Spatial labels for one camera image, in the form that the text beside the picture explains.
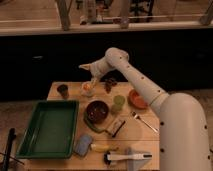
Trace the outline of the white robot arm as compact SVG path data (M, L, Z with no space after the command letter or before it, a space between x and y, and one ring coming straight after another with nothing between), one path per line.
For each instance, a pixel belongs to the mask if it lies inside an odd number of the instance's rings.
M94 62L80 64L95 86L118 70L148 103L160 122L160 171L212 171L208 127L202 105L186 93L169 94L133 67L126 51L111 47Z

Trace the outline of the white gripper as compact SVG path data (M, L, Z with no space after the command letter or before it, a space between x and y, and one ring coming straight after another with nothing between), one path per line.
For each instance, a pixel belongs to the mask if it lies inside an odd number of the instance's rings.
M94 88L98 84L99 79L113 70L113 67L107 62L105 58L101 58L95 62L92 62L91 64L81 64L79 65L79 68L90 70L90 73L92 75L90 84L92 88Z

